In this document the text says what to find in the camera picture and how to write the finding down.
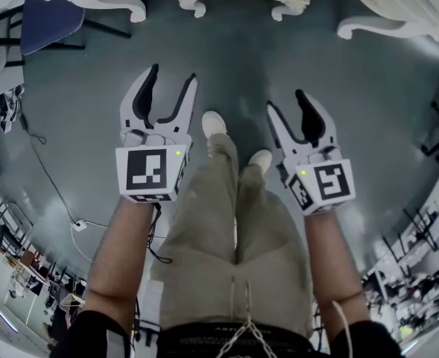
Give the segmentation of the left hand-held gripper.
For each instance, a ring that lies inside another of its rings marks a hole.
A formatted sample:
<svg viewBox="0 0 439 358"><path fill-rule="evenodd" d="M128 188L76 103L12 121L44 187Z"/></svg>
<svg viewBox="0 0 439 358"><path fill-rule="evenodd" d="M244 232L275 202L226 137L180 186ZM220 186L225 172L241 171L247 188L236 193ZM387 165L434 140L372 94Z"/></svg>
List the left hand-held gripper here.
<svg viewBox="0 0 439 358"><path fill-rule="evenodd" d="M119 193L136 203L176 201L186 167L192 138L186 134L192 119L198 78L192 73L180 91L173 113L158 119L155 126L149 121L154 85L159 65L153 64L130 86L120 105L123 146L116 149ZM142 131L155 129L159 134ZM162 134L186 134L169 139Z"/></svg>

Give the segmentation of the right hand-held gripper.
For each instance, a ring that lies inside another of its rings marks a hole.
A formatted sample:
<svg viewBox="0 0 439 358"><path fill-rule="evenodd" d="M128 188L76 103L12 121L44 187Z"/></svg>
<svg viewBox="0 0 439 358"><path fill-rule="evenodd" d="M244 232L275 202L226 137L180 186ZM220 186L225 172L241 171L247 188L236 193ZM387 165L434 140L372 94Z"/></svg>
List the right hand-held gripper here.
<svg viewBox="0 0 439 358"><path fill-rule="evenodd" d="M270 129L283 159L277 166L281 181L293 195L305 216L334 210L356 197L353 170L349 159L334 143L336 126L323 105L302 89L295 92L302 110L298 139L281 110L268 101L266 110Z"/></svg>

